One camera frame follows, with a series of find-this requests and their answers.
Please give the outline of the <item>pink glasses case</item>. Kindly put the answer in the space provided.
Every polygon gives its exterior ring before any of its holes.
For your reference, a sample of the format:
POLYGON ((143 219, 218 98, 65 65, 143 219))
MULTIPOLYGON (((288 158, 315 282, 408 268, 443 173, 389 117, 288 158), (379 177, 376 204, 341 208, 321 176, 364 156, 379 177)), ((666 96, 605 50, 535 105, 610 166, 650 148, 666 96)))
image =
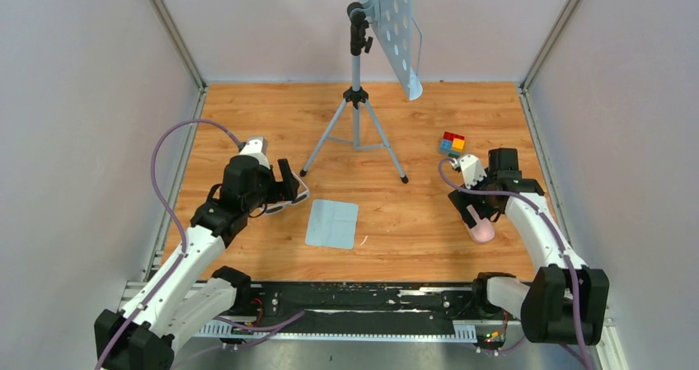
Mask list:
POLYGON ((476 243, 487 243, 495 238, 495 229, 491 221, 487 218, 481 218, 480 225, 477 230, 469 231, 467 228, 467 232, 471 239, 476 243))

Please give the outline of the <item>light blue cleaning cloth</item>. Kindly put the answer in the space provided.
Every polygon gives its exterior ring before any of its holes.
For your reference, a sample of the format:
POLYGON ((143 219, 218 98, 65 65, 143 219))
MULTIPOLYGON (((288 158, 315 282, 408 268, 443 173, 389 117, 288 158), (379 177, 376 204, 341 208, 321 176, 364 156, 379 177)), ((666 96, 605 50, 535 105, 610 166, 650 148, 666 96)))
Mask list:
POLYGON ((314 199, 305 244, 341 250, 353 249, 358 216, 357 204, 314 199))

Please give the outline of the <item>white frame sunglasses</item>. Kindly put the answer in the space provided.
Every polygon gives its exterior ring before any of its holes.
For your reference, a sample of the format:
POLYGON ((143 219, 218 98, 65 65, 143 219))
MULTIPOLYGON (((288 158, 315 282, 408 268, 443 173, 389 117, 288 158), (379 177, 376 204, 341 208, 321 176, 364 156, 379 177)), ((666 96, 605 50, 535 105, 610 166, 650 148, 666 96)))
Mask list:
POLYGON ((289 206, 298 205, 310 195, 310 189, 295 172, 291 172, 289 178, 283 178, 282 182, 276 182, 277 195, 269 198, 263 206, 262 214, 265 216, 280 213, 289 206))

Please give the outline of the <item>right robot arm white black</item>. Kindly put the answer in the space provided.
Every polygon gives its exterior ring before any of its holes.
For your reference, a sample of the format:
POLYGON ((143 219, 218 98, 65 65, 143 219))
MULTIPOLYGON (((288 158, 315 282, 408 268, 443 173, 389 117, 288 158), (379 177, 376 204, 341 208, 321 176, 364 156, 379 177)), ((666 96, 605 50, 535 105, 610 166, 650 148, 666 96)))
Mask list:
POLYGON ((532 343, 594 346, 602 337, 610 281, 589 267, 565 239, 547 207, 544 190, 525 178, 514 148, 496 148, 488 163, 472 154, 444 158, 438 171, 471 239, 495 237, 505 216, 515 227, 537 273, 531 283, 512 274, 481 272, 474 280, 471 307, 481 318, 505 311, 518 319, 532 343))

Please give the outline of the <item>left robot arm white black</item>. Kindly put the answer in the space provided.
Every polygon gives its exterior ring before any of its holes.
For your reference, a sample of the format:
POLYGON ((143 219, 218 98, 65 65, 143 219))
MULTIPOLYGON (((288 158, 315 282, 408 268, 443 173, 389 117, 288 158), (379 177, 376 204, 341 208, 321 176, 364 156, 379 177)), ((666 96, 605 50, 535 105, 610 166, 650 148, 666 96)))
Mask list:
POLYGON ((184 345, 209 321, 252 304, 251 278, 229 266, 217 269, 196 293, 198 277, 247 226, 251 213, 296 202, 301 183, 287 159, 282 179, 263 154, 232 157, 222 182, 195 210, 184 239, 152 279, 118 311, 104 310, 94 330, 98 369, 169 369, 184 345))

